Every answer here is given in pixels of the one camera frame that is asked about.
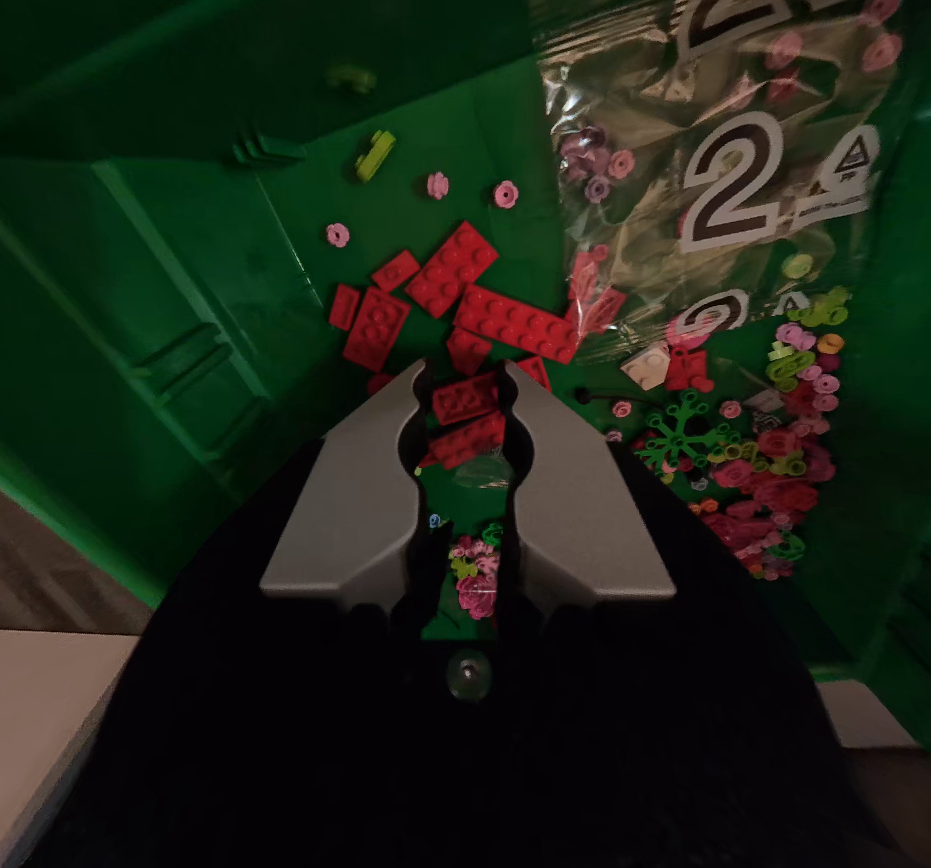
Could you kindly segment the green plastic bin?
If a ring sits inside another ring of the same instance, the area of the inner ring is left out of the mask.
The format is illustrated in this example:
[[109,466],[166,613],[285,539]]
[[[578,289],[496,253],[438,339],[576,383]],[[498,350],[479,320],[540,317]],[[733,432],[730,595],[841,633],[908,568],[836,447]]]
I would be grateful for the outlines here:
[[[207,529],[371,374],[328,324],[462,221],[479,279],[564,317],[566,247],[535,0],[2,0],[2,489],[148,602]],[[929,0],[914,97],[854,282],[836,465],[772,592],[882,690],[929,690]],[[374,132],[397,142],[368,183]],[[440,201],[428,174],[448,176]],[[494,205],[503,180],[515,207]],[[343,223],[348,246],[328,244]],[[826,290],[811,293],[820,294]],[[714,333],[715,401],[762,386],[774,313]],[[414,307],[384,370],[454,373]],[[618,361],[546,362],[642,391]]]

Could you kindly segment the pile of red lego plates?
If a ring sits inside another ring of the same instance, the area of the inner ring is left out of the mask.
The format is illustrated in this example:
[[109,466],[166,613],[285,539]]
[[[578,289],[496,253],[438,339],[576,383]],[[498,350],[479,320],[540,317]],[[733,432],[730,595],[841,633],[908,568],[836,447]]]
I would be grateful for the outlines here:
[[[336,285],[327,321],[346,334],[343,359],[371,374],[371,395],[392,380],[385,365],[414,307],[432,320],[450,322],[445,348],[459,379],[439,387],[491,372],[487,361],[499,343],[521,353],[518,369],[551,390],[546,362],[572,362],[579,343],[576,332],[564,317],[480,285],[498,259],[491,242],[462,221],[425,262],[405,249],[384,262],[364,289]],[[436,425],[444,432],[429,443],[422,466],[452,470],[503,443],[499,403],[493,413],[440,426],[431,399]]]

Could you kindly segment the black lego antenna piece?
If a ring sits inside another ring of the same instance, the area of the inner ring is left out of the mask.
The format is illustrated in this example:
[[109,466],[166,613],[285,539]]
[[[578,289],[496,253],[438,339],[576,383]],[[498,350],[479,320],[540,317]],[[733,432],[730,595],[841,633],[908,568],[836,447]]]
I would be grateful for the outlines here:
[[653,408],[653,409],[658,408],[657,403],[642,396],[593,393],[590,390],[588,390],[588,388],[585,388],[585,387],[576,388],[575,398],[576,398],[576,401],[580,405],[583,405],[583,406],[589,405],[595,401],[607,401],[607,402],[610,402],[611,404],[625,402],[625,403],[631,403],[632,405],[640,405],[640,406]]

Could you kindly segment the lime green lego piece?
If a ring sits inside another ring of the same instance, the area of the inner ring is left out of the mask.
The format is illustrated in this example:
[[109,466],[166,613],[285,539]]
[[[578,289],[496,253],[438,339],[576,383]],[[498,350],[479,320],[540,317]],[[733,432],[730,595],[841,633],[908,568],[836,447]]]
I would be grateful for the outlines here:
[[382,167],[396,145],[395,136],[388,130],[373,133],[369,142],[355,160],[355,176],[361,183],[370,182]]

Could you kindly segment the green lego leaf piece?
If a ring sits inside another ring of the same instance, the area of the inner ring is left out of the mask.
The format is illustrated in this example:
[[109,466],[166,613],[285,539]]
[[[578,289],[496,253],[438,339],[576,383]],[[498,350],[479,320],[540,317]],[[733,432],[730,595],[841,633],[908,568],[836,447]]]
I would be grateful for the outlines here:
[[728,446],[740,442],[740,433],[720,416],[697,390],[679,392],[678,397],[646,420],[643,446],[634,455],[654,472],[664,465],[681,469],[688,459],[692,467],[704,469],[714,458],[722,460]]

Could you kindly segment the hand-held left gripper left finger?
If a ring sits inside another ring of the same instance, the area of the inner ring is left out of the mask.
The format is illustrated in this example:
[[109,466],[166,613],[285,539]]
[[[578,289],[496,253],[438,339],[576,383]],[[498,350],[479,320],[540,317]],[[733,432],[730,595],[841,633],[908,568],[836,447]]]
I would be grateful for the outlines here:
[[433,618],[438,556],[415,473],[432,392],[432,365],[416,359],[321,439],[262,574],[264,597],[378,606],[417,632]]

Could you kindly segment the clear transparent lego piece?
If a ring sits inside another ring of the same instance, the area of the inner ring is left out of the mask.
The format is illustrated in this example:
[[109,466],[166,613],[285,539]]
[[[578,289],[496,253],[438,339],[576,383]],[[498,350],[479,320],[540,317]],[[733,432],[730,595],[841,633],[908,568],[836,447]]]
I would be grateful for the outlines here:
[[453,482],[465,489],[507,490],[514,477],[513,468],[501,452],[476,456],[452,472]]

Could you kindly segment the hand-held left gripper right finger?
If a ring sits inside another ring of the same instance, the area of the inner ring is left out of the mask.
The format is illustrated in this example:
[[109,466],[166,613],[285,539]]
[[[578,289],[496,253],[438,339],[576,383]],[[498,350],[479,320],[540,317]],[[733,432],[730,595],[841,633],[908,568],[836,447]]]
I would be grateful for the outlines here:
[[515,362],[497,383],[511,471],[498,626],[537,629],[570,607],[664,613],[677,587],[611,443]]

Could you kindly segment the red lego bracket piece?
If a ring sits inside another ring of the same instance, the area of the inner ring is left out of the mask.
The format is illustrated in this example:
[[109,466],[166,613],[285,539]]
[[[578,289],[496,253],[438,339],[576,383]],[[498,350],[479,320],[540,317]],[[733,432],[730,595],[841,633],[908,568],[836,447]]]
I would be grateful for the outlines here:
[[702,394],[711,393],[715,382],[707,374],[705,349],[688,349],[681,345],[671,347],[664,386],[670,392],[695,390]]

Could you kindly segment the clear numbered plastic bag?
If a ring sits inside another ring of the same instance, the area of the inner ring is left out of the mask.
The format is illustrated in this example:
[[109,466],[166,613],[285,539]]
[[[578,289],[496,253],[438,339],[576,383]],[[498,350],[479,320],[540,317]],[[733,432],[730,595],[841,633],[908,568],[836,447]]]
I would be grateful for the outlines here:
[[[626,294],[585,357],[658,343],[718,293],[745,292],[747,322],[855,281],[915,93],[921,3],[534,1],[567,280],[605,244],[601,275]],[[611,152],[600,205],[561,180],[559,144],[586,126]]]

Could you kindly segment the small cluster of pink lego flowers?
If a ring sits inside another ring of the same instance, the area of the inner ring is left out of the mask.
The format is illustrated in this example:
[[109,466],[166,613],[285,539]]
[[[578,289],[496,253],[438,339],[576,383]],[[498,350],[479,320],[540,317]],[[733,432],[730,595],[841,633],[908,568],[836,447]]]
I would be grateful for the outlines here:
[[475,534],[453,538],[449,571],[461,610],[472,620],[493,618],[498,593],[505,526],[501,520],[482,525]]

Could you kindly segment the red two-by-three lego plate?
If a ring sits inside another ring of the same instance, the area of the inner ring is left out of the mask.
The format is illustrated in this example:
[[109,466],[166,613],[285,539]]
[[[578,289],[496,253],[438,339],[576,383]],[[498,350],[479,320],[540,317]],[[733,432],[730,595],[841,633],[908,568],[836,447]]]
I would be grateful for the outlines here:
[[498,377],[492,371],[436,388],[432,410],[440,426],[489,415],[498,409]]

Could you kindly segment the heap of small colourful lego pieces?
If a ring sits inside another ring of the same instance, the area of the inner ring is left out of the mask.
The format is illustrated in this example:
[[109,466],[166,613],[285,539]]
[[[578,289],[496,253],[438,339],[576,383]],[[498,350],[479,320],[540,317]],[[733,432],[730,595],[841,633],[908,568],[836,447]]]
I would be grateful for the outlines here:
[[[708,297],[670,321],[660,342],[668,343],[669,350],[677,345],[704,348],[707,369],[711,336],[742,325],[748,300],[741,290]],[[758,581],[794,574],[806,552],[798,528],[818,506],[821,487],[836,473],[823,438],[831,428],[829,415],[841,402],[838,373],[844,339],[837,328],[847,320],[850,300],[843,285],[812,296],[783,294],[774,309],[777,322],[762,386],[743,399],[715,401],[715,389],[702,394],[711,413],[740,433],[740,442],[704,469],[692,467],[688,459],[676,471],[668,465],[661,472],[646,466],[667,485],[682,478],[692,490],[689,510]],[[645,420],[681,392],[661,387],[669,400]],[[646,434],[647,425],[633,442],[633,453]]]

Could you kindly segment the white lego slope piece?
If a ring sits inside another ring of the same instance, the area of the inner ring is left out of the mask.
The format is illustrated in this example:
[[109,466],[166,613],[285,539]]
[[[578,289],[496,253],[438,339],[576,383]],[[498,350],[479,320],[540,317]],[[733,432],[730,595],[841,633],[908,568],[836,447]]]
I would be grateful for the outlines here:
[[669,344],[658,342],[632,355],[619,369],[642,391],[649,392],[665,383],[670,360]]

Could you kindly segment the purple lego flowers inside bag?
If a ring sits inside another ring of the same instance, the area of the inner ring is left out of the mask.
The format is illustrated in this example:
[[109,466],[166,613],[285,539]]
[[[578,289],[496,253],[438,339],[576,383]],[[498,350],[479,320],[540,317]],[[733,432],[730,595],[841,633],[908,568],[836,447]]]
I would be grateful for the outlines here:
[[558,147],[562,185],[578,190],[591,205],[600,205],[611,191],[611,152],[605,131],[586,126],[567,134]]

